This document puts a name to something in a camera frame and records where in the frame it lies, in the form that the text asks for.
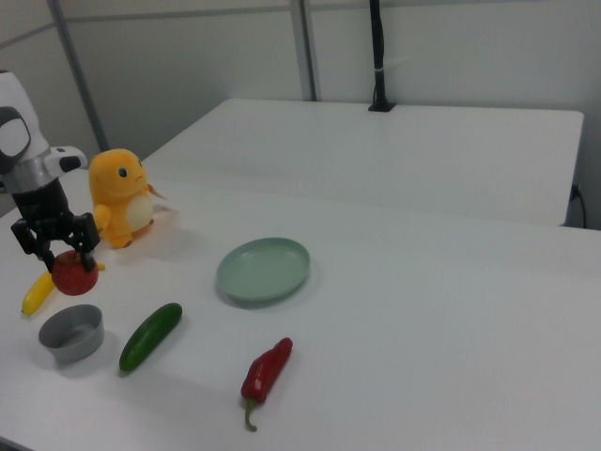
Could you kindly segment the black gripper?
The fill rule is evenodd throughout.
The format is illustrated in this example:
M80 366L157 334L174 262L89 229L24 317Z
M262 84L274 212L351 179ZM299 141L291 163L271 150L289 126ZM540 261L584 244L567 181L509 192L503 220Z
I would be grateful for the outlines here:
M100 243L99 231L90 212L72 215L59 179L34 191L13 194L12 198L21 218L11 230L27 255L35 255L51 272L54 265L51 240L66 239L84 269L92 272L97 265L93 252Z

